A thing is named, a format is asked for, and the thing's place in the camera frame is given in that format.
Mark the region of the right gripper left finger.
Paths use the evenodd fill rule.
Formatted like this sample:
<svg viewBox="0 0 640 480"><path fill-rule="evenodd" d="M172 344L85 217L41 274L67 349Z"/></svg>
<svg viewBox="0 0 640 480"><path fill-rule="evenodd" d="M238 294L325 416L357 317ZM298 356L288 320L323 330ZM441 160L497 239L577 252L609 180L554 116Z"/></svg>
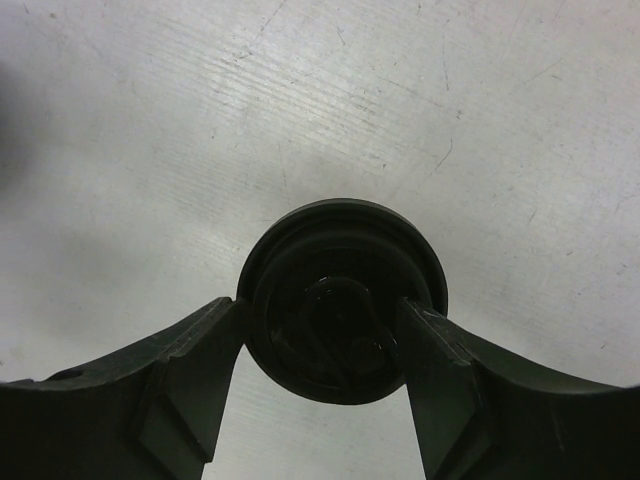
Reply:
<svg viewBox="0 0 640 480"><path fill-rule="evenodd" d="M199 479L251 326L219 298L88 363L1 385L4 479Z"/></svg>

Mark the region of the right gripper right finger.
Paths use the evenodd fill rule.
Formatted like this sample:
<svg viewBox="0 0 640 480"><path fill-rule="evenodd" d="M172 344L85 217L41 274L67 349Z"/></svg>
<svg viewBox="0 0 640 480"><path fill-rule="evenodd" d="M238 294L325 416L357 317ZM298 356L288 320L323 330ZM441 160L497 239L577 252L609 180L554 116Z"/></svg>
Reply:
<svg viewBox="0 0 640 480"><path fill-rule="evenodd" d="M397 343L427 478L638 478L637 387L544 367L407 299Z"/></svg>

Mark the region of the black coffee cup lid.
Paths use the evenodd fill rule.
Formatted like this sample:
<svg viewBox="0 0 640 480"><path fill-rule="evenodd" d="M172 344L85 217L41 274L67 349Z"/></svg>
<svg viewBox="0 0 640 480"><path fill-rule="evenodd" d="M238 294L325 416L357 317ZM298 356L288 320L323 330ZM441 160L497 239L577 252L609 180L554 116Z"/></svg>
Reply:
<svg viewBox="0 0 640 480"><path fill-rule="evenodd" d="M247 348L284 389L361 405L404 381L397 353L400 299L448 309L441 263L423 234L382 205L352 198L299 207L258 240L237 295L254 324Z"/></svg>

